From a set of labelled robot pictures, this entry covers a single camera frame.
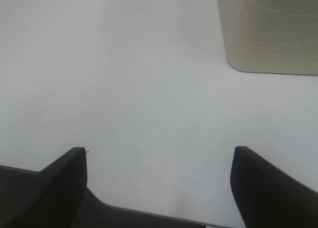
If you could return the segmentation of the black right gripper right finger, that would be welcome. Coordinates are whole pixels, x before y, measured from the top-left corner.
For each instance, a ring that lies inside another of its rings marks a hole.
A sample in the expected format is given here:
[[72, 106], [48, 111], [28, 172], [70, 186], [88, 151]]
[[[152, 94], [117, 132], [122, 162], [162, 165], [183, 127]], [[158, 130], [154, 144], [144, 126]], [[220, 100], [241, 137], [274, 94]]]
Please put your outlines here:
[[237, 146], [230, 185], [248, 228], [316, 228], [318, 194], [248, 147]]

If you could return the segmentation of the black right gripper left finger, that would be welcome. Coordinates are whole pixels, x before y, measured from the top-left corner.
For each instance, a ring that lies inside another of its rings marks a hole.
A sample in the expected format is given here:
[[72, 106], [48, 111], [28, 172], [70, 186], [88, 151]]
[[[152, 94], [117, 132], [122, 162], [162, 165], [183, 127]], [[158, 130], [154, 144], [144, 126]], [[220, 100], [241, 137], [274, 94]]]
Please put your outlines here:
[[72, 148], [0, 196], [2, 228], [69, 228], [87, 186], [85, 148]]

